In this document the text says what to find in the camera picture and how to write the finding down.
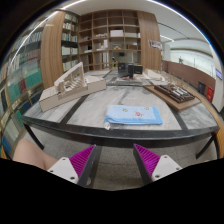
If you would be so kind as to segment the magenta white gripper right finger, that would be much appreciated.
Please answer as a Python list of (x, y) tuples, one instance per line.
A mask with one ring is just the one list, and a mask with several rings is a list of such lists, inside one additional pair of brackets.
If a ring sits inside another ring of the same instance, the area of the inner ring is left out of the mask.
[(133, 155), (144, 185), (181, 170), (181, 167), (168, 155), (159, 156), (138, 144), (133, 146)]

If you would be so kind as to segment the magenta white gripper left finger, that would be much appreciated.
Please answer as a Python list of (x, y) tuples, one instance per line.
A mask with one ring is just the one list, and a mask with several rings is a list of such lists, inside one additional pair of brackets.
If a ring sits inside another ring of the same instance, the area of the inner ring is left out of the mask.
[(91, 184), (90, 174), (101, 150), (101, 147), (91, 145), (70, 158), (62, 157), (48, 172), (81, 187), (87, 187)]

